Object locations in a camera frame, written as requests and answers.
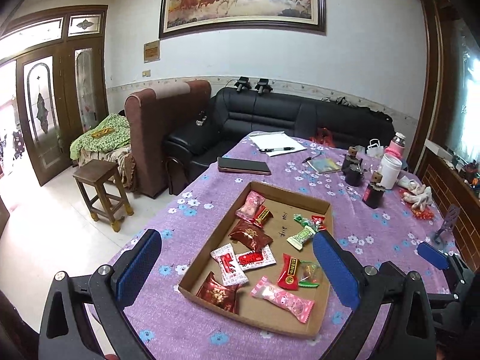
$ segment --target cardboard tray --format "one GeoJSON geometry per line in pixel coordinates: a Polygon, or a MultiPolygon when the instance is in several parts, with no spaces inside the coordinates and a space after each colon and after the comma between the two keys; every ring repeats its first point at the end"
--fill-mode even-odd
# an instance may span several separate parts
{"type": "Polygon", "coordinates": [[[287,242],[288,237],[302,230],[301,225],[293,220],[293,214],[301,214],[305,218],[310,218],[311,215],[317,214],[325,215],[325,225],[330,234],[333,235],[332,208],[329,202],[271,185],[255,181],[250,182],[220,221],[220,224],[208,238],[206,244],[203,245],[198,256],[191,263],[178,285],[180,292],[192,302],[235,321],[269,332],[299,338],[314,338],[322,325],[330,291],[330,283],[323,272],[320,285],[317,288],[299,288],[298,291],[292,291],[295,295],[315,301],[306,323],[301,323],[291,312],[281,309],[268,300],[254,298],[250,295],[251,289],[262,276],[267,276],[274,284],[277,283],[284,265],[284,253],[302,260],[317,262],[311,241],[301,251],[296,250],[287,242]],[[274,216],[265,224],[265,233],[273,238],[270,249],[277,260],[277,264],[245,272],[249,282],[243,285],[237,292],[239,302],[239,314],[237,315],[198,298],[196,293],[210,271],[214,272],[215,280],[222,283],[220,266],[210,256],[211,251],[228,243],[232,244],[235,254],[249,251],[240,242],[231,240],[228,234],[239,221],[237,216],[235,216],[235,211],[244,204],[250,190],[254,190],[265,197],[264,205],[274,216]]]}

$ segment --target white glove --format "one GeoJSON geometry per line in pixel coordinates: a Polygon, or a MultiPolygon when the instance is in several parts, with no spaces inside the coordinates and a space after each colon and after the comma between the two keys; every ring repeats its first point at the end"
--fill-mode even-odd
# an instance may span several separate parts
{"type": "Polygon", "coordinates": [[[420,195],[425,191],[426,185],[420,185],[415,180],[410,180],[407,176],[403,176],[399,181],[397,181],[399,187],[409,190],[414,195],[420,195]]]}
{"type": "Polygon", "coordinates": [[[424,212],[425,207],[433,203],[431,198],[431,188],[426,187],[425,192],[421,193],[420,195],[410,195],[409,193],[405,192],[403,194],[402,199],[404,202],[413,203],[413,209],[419,209],[420,211],[424,212]]]}

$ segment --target white jar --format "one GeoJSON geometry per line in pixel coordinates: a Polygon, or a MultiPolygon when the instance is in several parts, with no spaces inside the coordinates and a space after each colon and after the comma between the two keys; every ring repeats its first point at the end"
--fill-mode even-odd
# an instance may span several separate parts
{"type": "Polygon", "coordinates": [[[398,174],[402,168],[402,161],[390,154],[384,154],[378,168],[378,172],[382,175],[381,186],[386,190],[391,190],[397,182],[398,174]]]}

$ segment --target floral tablecloth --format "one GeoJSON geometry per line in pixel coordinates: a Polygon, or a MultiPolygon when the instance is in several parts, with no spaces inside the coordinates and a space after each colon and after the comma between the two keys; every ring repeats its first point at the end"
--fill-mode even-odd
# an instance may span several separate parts
{"type": "MultiPolygon", "coordinates": [[[[145,227],[160,232],[162,252],[135,303],[124,311],[157,359],[318,359],[349,316],[350,309],[340,304],[332,290],[318,336],[295,339],[223,318],[179,293],[178,283],[189,264],[245,184],[252,180],[328,200],[333,205],[335,238],[362,265],[379,267],[391,260],[405,272],[420,272],[427,292],[448,293],[442,272],[416,251],[418,243],[429,242],[440,228],[442,217],[437,208],[432,207],[433,221],[417,220],[402,204],[395,187],[384,194],[382,207],[372,210],[362,202],[366,182],[361,187],[350,187],[341,173],[320,175],[302,164],[306,157],[320,151],[340,163],[344,150],[297,140],[308,150],[270,158],[245,138],[226,157],[266,161],[271,176],[219,173],[214,163],[145,227]]],[[[367,168],[376,166],[378,160],[365,156],[363,164],[367,168]]],[[[120,253],[131,249],[145,229],[120,253]]],[[[446,251],[457,252],[453,237],[445,237],[451,237],[444,238],[448,241],[446,251]]],[[[385,306],[379,315],[359,359],[367,358],[374,347],[385,319],[385,306]]]]}

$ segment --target metal bolt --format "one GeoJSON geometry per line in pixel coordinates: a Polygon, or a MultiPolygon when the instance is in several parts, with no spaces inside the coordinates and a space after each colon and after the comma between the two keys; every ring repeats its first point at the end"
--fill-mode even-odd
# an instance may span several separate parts
{"type": "Polygon", "coordinates": [[[371,266],[371,265],[367,265],[365,267],[365,273],[368,275],[368,276],[374,276],[378,273],[378,270],[377,268],[375,268],[374,266],[371,266]]]}
{"type": "Polygon", "coordinates": [[[98,273],[102,276],[104,275],[108,275],[110,272],[110,267],[108,265],[102,265],[99,269],[98,269],[98,273]]]}
{"type": "Polygon", "coordinates": [[[64,277],[65,277],[65,272],[60,271],[60,272],[57,272],[57,274],[55,275],[55,280],[62,281],[64,277]]]}
{"type": "Polygon", "coordinates": [[[411,277],[413,280],[420,280],[420,279],[422,278],[417,271],[412,271],[412,272],[410,272],[410,277],[411,277]]]}

